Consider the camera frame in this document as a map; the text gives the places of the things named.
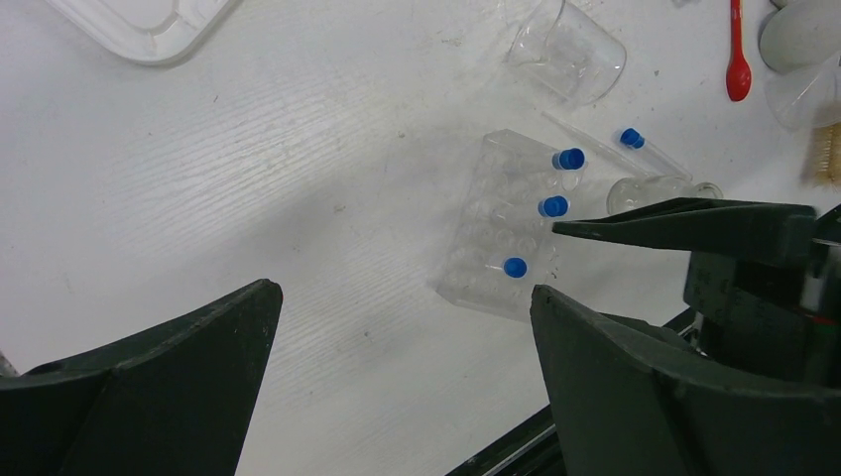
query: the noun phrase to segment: blue test tube cap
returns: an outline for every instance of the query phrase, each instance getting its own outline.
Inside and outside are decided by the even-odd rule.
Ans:
[[[511,278],[519,279],[529,271],[529,265],[523,258],[509,258],[502,265],[502,270]]]
[[[646,138],[643,137],[637,129],[629,127],[622,133],[622,136],[619,138],[619,142],[631,149],[641,149],[641,147],[646,144]]]
[[[581,149],[567,149],[552,156],[552,166],[559,171],[577,171],[584,167],[584,160],[584,151]]]
[[[569,211],[569,200],[558,195],[547,198],[538,204],[538,213],[546,218],[557,218]]]

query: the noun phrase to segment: white table surface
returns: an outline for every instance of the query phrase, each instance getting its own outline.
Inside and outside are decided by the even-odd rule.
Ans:
[[[756,81],[732,104],[724,3],[579,2],[629,60],[565,117],[605,141],[638,127],[730,198],[825,211],[837,195],[800,183],[808,135],[765,103],[771,7],[745,6]],[[529,326],[430,285],[481,136],[564,145],[501,79],[534,4],[243,0],[149,68],[44,2],[0,2],[0,348],[29,370],[270,278],[286,302],[238,474],[446,473],[546,404]],[[621,176],[592,158],[579,210]],[[574,298],[681,310],[685,254],[556,246]]]

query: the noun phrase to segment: test tube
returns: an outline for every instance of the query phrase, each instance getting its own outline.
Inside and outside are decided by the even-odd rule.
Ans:
[[[517,174],[578,171],[584,167],[585,160],[584,151],[578,148],[551,154],[516,154],[503,165],[503,169]]]
[[[619,142],[627,148],[637,151],[640,158],[659,174],[692,181],[692,174],[686,168],[661,151],[651,141],[647,141],[636,129],[626,129],[619,138]]]
[[[626,169],[630,172],[634,177],[648,177],[651,174],[643,169],[642,167],[638,166],[636,163],[631,161],[630,159],[626,158],[625,156],[619,154],[618,152],[614,151],[613,149],[605,146],[601,142],[597,141],[593,137],[589,136],[584,131],[577,129],[573,125],[563,122],[557,117],[549,114],[548,112],[543,112],[543,117],[548,119],[549,121],[553,122],[554,125],[561,128],[567,135],[578,141],[579,143],[583,144],[584,147],[588,147],[598,153],[599,155],[603,156],[605,159],[612,161],[615,165]]]
[[[537,203],[512,205],[502,204],[493,209],[491,219],[507,225],[544,218],[558,218],[569,211],[569,200],[563,196],[551,196]]]

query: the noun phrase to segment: red spoon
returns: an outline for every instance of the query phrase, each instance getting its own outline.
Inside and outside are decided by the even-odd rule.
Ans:
[[[751,92],[751,67],[742,53],[742,0],[730,0],[730,38],[732,53],[727,67],[727,94],[733,102]]]

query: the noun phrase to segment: brush bristles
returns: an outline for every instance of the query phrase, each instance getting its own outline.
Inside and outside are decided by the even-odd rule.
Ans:
[[[815,183],[841,186],[841,123],[814,130],[809,157]]]

